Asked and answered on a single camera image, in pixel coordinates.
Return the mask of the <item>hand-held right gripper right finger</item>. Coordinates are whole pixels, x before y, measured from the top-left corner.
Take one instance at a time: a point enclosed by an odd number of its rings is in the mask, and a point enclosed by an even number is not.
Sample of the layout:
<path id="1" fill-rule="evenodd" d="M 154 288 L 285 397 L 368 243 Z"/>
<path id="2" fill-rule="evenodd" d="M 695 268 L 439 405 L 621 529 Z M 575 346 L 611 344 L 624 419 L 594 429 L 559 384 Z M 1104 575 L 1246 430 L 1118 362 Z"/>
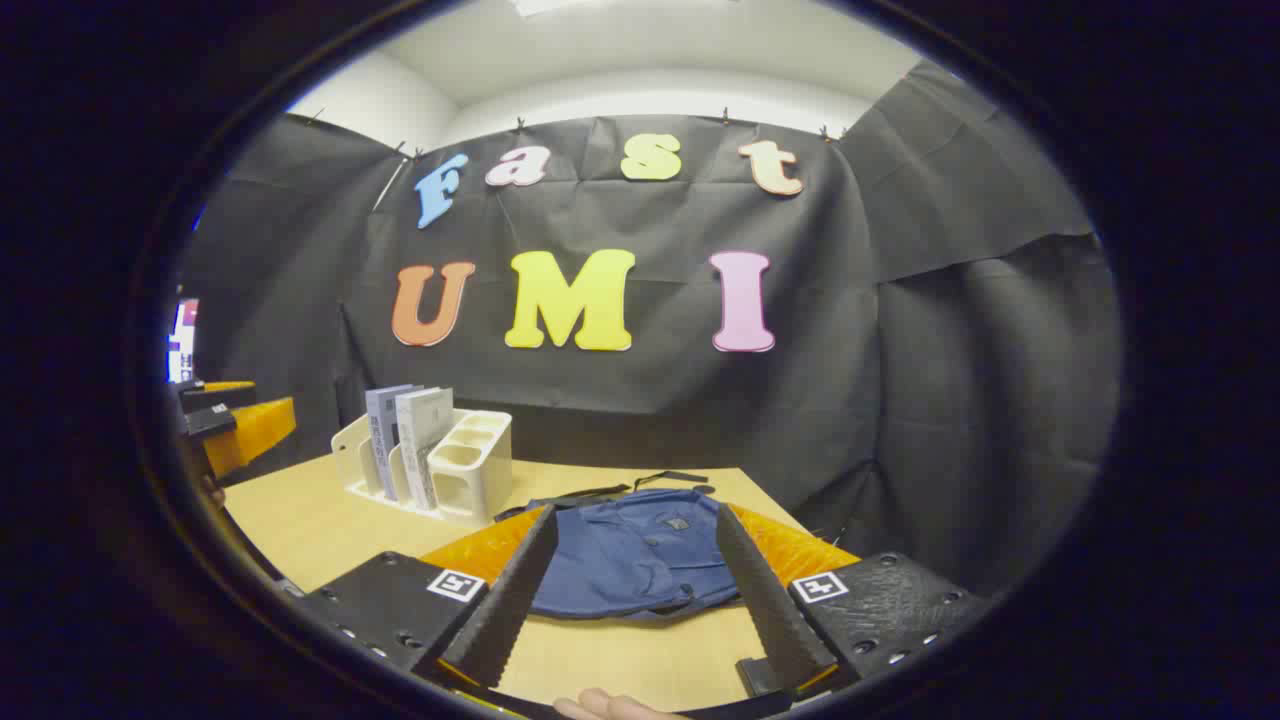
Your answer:
<path id="1" fill-rule="evenodd" d="M 735 503 L 719 507 L 716 539 L 765 661 L 795 700 L 925 659 L 989 607 L 904 553 L 856 557 Z"/>

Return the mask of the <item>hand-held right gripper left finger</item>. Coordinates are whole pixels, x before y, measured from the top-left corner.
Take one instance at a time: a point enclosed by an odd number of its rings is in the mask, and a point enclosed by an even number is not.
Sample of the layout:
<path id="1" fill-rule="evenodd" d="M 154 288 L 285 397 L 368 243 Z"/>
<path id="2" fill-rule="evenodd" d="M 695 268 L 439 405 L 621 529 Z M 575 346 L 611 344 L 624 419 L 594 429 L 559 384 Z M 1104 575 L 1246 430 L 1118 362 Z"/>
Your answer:
<path id="1" fill-rule="evenodd" d="M 500 684 L 558 544 L 536 507 L 415 559 L 383 551 L 300 600 L 383 662 L 463 691 Z"/>

